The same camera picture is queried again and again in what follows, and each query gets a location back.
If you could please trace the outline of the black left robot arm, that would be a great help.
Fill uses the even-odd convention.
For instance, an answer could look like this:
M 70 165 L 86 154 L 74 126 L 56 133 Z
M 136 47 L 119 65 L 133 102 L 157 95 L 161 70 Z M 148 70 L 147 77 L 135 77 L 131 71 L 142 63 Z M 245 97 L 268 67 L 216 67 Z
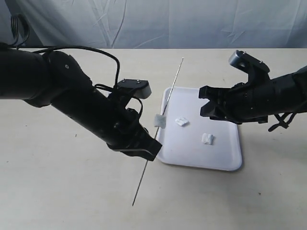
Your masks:
M 112 87 L 93 84 L 64 47 L 29 52 L 0 45 L 2 99 L 53 106 L 111 150 L 153 161 L 162 145 L 140 124 L 142 112 L 128 108 L 131 99 L 142 101 L 150 95 L 147 80 L 115 80 Z

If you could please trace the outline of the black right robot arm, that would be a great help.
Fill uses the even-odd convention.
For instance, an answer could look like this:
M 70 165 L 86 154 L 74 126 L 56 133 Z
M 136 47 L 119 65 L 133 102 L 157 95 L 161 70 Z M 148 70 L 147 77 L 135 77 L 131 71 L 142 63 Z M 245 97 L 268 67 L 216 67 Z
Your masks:
M 236 124 L 266 123 L 270 115 L 307 110 L 303 104 L 307 100 L 306 67 L 273 79 L 264 64 L 240 62 L 233 67 L 248 74 L 248 81 L 231 88 L 201 87 L 199 98 L 209 100 L 200 109 L 202 117 Z

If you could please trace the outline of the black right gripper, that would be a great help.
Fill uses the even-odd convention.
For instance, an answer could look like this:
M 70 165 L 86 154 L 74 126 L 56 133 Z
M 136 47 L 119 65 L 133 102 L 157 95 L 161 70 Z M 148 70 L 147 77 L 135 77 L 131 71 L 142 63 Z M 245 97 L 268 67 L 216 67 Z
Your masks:
M 208 99 L 200 109 L 200 116 L 234 124 L 268 122 L 269 84 L 238 83 L 232 88 L 203 86 L 199 99 Z

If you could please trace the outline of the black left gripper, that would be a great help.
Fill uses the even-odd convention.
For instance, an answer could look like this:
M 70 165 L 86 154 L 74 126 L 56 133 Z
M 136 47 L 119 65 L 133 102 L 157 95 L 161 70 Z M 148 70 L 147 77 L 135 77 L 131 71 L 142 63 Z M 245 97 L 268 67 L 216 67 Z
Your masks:
M 115 138 L 107 146 L 129 157 L 140 157 L 148 161 L 154 161 L 162 144 L 150 136 L 148 130 L 139 122 L 139 114 L 136 110 L 128 108 L 124 110 L 128 117 L 120 117 L 113 125 L 112 131 Z

